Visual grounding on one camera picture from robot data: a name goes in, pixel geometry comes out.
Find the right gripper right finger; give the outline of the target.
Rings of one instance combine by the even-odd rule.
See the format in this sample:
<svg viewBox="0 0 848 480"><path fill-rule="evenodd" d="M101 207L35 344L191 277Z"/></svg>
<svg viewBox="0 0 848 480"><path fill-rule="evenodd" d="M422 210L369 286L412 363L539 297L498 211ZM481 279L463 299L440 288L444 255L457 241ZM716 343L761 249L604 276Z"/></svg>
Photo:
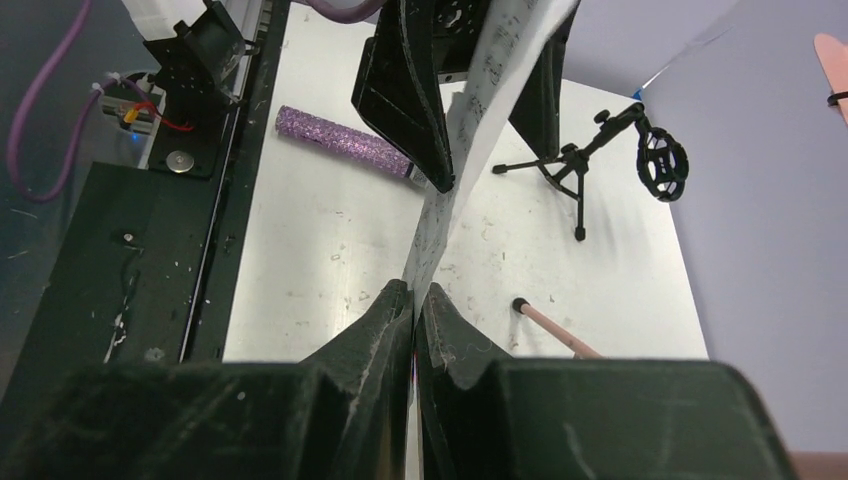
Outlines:
<svg viewBox="0 0 848 480"><path fill-rule="evenodd" d="M514 357L432 284L416 327L426 479L793 479L753 386L716 362Z"/></svg>

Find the pink folding music stand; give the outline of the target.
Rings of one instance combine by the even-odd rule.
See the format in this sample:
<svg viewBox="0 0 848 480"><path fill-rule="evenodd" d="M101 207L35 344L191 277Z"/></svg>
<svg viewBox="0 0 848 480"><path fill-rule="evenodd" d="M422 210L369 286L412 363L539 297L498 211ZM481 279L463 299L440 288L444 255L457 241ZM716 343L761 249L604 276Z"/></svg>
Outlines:
<svg viewBox="0 0 848 480"><path fill-rule="evenodd" d="M833 35L819 33L815 35L813 45L831 88L831 95L827 98L828 106L838 109L844 120L847 120L847 44ZM576 359L603 358L603 355L537 310L526 299L515 298L511 307L565 345Z"/></svg>

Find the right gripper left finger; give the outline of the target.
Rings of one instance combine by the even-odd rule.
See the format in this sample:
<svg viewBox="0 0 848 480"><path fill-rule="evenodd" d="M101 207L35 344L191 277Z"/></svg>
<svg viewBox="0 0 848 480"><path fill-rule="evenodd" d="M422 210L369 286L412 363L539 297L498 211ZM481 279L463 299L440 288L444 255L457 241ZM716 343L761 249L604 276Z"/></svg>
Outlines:
<svg viewBox="0 0 848 480"><path fill-rule="evenodd" d="M297 363L87 368L12 443L5 479L400 479L412 296L388 282Z"/></svg>

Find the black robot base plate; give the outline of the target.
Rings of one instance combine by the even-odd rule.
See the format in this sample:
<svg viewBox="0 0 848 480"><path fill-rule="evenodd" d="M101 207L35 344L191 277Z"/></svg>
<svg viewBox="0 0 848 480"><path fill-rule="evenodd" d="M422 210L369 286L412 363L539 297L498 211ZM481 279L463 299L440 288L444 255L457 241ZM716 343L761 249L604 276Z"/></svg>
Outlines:
<svg viewBox="0 0 848 480"><path fill-rule="evenodd" d="M3 443L80 370L222 361L291 5L225 8L259 47L236 103L182 132L161 94L134 133L113 76L159 63L120 2L2 3L1 138L25 187L1 181Z"/></svg>

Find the sheet music page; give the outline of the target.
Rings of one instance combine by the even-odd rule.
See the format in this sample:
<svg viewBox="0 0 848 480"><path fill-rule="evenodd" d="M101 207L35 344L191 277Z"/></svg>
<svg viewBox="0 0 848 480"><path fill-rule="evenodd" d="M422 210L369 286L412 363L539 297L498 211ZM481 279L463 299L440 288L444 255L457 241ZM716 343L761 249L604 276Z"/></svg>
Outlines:
<svg viewBox="0 0 848 480"><path fill-rule="evenodd" d="M468 78L447 114L455 185L427 190L403 271L413 298L412 318L424 299L448 240L543 47L577 9L576 1L495 1L483 24Z"/></svg>

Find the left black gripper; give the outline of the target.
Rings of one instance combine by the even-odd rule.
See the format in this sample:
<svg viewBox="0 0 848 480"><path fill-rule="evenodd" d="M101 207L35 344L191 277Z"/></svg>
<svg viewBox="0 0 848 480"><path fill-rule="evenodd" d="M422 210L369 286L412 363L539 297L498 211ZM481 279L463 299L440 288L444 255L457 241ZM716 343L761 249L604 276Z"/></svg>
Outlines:
<svg viewBox="0 0 848 480"><path fill-rule="evenodd" d="M389 1L364 44L352 95L355 110L440 193L453 188L455 176L439 83L467 78L490 4ZM563 65L577 9L542 48L509 117L537 158L560 151Z"/></svg>

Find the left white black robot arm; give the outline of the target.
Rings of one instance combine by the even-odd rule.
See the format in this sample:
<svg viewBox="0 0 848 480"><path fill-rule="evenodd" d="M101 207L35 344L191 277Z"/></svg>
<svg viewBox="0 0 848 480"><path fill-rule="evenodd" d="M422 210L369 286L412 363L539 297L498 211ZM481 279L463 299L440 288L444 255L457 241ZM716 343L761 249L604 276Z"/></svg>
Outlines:
<svg viewBox="0 0 848 480"><path fill-rule="evenodd" d="M499 21L497 37L516 46L515 1L365 1L315 10L328 19L356 23L377 16L364 43L352 103L361 119L404 154L440 192L454 183L448 128L439 96L442 83L468 81L474 56L485 48L486 22ZM259 52L218 1L129 1L147 50L159 63L157 84L177 120L190 126L236 103L229 80L239 62ZM554 29L538 53L509 120L531 151L547 157L559 148L559 99L564 54L578 9L569 2L552 16Z"/></svg>

